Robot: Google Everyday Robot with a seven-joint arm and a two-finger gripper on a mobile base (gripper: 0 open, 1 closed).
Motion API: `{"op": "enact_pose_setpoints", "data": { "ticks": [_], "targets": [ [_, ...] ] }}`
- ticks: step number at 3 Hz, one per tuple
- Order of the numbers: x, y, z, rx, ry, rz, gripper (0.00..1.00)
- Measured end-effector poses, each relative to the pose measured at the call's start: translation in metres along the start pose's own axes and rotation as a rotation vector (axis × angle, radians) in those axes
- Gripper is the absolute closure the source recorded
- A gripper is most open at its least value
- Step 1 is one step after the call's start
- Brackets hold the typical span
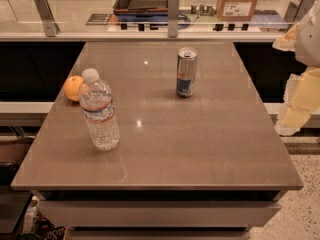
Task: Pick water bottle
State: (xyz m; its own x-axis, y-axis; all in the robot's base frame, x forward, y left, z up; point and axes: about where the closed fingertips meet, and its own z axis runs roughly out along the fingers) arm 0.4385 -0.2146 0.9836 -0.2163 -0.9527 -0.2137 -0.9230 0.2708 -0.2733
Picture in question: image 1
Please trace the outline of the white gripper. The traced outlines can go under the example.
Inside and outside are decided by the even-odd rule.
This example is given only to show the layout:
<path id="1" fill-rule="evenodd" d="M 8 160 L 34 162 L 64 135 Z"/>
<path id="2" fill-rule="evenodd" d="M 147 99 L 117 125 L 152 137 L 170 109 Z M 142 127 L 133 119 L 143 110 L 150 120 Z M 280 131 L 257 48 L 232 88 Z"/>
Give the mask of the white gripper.
<path id="1" fill-rule="evenodd" d="M 290 75 L 283 96 L 284 103 L 277 116 L 276 132 L 282 136 L 292 136 L 320 108 L 320 68 L 316 68 L 320 67 L 320 1 L 316 1 L 300 24 L 293 25 L 272 47 L 295 51 L 297 61 L 311 66 L 301 75 Z"/>

